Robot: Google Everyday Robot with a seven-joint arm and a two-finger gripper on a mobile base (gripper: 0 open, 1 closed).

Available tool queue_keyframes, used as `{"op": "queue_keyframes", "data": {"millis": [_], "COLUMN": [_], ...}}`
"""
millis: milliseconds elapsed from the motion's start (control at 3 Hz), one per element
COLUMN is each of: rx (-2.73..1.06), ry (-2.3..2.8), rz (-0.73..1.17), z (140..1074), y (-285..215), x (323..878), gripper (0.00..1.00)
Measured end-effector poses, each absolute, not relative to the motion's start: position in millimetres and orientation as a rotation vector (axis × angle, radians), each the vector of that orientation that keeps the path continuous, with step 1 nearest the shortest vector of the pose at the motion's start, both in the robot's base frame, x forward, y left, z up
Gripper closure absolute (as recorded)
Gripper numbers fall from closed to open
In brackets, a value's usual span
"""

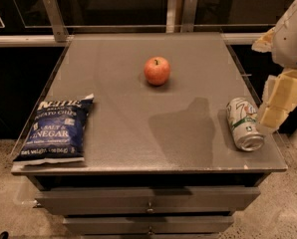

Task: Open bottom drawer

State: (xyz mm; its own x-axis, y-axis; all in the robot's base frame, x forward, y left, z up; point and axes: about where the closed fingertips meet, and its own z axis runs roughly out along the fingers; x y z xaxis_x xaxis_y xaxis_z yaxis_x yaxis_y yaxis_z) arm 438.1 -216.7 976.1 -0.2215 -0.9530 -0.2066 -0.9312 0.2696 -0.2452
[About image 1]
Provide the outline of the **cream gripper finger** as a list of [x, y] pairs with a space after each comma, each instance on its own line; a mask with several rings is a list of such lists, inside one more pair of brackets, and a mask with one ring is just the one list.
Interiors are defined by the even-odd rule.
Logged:
[[274, 36], [274, 30], [275, 28], [271, 28], [266, 33], [264, 33], [252, 44], [251, 49], [255, 52], [260, 53], [270, 52], [272, 48], [272, 38]]
[[263, 88], [262, 93], [262, 105], [266, 106], [268, 104], [269, 98], [273, 92], [274, 85], [275, 85], [276, 77], [269, 75]]

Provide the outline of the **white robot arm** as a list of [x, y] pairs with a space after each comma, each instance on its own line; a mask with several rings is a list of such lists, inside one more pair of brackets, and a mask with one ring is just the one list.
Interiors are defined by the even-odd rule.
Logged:
[[252, 50], [270, 52], [283, 70], [266, 80], [256, 128], [263, 134], [276, 131], [297, 107], [297, 0], [276, 25], [252, 44]]

